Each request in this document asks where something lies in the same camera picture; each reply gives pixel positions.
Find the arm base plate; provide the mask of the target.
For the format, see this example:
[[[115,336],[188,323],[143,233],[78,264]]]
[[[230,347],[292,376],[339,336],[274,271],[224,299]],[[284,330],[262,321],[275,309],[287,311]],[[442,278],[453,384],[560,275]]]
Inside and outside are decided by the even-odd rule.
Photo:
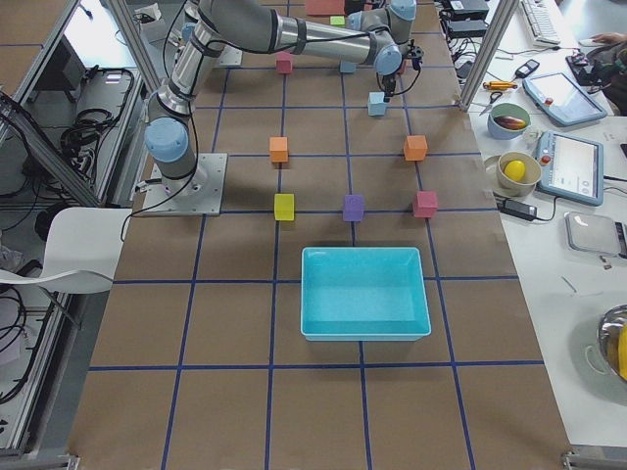
[[[185,188],[186,179],[162,178],[153,164],[151,179],[159,182],[146,187],[141,215],[220,215],[227,158],[226,153],[200,153],[197,170]]]

